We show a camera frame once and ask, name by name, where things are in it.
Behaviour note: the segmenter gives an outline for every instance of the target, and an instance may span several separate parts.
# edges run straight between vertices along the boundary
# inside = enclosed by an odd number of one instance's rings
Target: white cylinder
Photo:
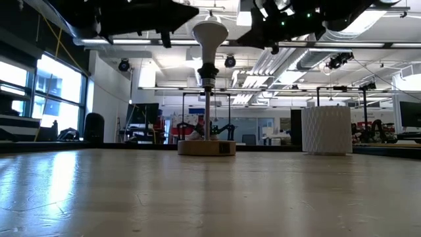
[[[323,106],[301,112],[303,151],[314,155],[352,153],[351,109]]]

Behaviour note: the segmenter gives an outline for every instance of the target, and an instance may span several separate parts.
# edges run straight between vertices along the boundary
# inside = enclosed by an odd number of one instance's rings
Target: monitor
[[[421,128],[421,103],[401,101],[402,127]]]
[[[128,105],[126,125],[128,124],[146,124],[145,117],[149,124],[155,124],[158,119],[158,103],[140,103]]]

